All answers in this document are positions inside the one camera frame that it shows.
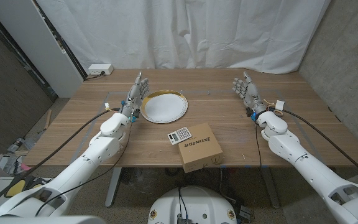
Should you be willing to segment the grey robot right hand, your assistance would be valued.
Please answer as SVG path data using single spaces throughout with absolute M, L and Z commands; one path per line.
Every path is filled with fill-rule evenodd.
M 235 78 L 232 90 L 243 101 L 248 117 L 256 120 L 262 113 L 266 112 L 267 107 L 262 102 L 257 86 L 252 81 L 247 72 L 243 73 L 245 80 Z

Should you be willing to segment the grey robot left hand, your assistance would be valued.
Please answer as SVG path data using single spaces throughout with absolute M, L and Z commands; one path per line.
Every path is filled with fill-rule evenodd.
M 138 118 L 140 107 L 149 92 L 149 79 L 142 78 L 142 72 L 135 78 L 134 84 L 131 86 L 120 113 L 126 115 L 130 120 L 132 117 Z

